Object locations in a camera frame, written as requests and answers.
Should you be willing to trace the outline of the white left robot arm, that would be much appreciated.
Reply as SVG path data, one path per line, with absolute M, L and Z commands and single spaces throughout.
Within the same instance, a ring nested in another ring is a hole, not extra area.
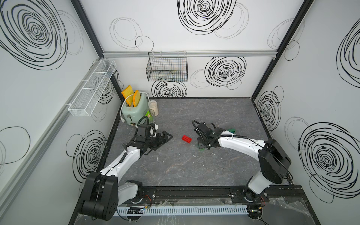
M 119 205 L 143 199 L 143 184 L 128 180 L 119 182 L 128 169 L 142 156 L 157 150 L 169 142 L 173 135 L 166 131 L 157 132 L 156 124 L 139 125 L 134 136 L 123 145 L 123 152 L 100 172 L 90 173 L 79 198 L 79 213 L 93 219 L 110 220 Z

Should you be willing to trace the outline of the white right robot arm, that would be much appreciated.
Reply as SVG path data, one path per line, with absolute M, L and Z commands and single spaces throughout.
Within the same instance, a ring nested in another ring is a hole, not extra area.
M 198 134 L 199 148 L 229 148 L 254 158 L 259 162 L 260 171 L 251 177 L 244 194 L 256 198 L 272 184 L 281 184 L 287 175 L 292 161 L 280 144 L 270 138 L 267 141 L 236 135 L 228 130 L 207 126 L 205 122 L 193 120 L 194 131 Z

